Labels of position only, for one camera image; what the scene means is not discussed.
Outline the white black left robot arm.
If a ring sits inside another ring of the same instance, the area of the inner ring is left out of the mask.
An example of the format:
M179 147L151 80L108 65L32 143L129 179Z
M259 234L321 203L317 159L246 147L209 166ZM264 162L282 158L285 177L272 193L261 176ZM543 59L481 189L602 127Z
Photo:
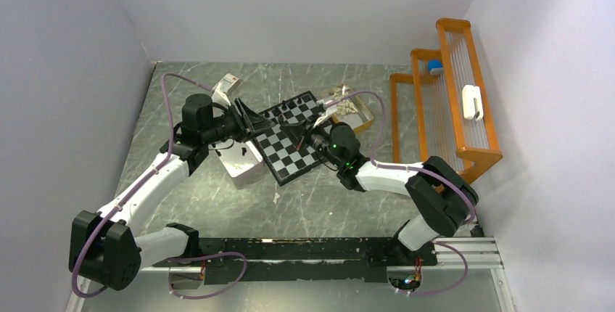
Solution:
M240 99L224 107L209 94L187 97L181 122L170 126L171 136L149 170L98 211L83 210L73 219L69 251L73 291L87 296L78 288L78 277L119 291L155 263L197 262L202 250L196 229L171 223L152 234L135 234L163 199L206 160L213 144L245 142L273 125Z

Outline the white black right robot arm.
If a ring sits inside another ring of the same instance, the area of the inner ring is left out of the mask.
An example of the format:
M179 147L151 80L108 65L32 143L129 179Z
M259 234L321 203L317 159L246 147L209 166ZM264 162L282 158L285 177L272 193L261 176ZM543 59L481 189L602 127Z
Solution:
M410 263L426 243L451 237L476 216L476 192L441 157L411 164L372 161L361 153L355 132L345 123L329 130L308 122L284 124L281 131L298 150L311 147L335 165L346 189L385 191L412 199L419 214L400 227L391 246L398 263Z

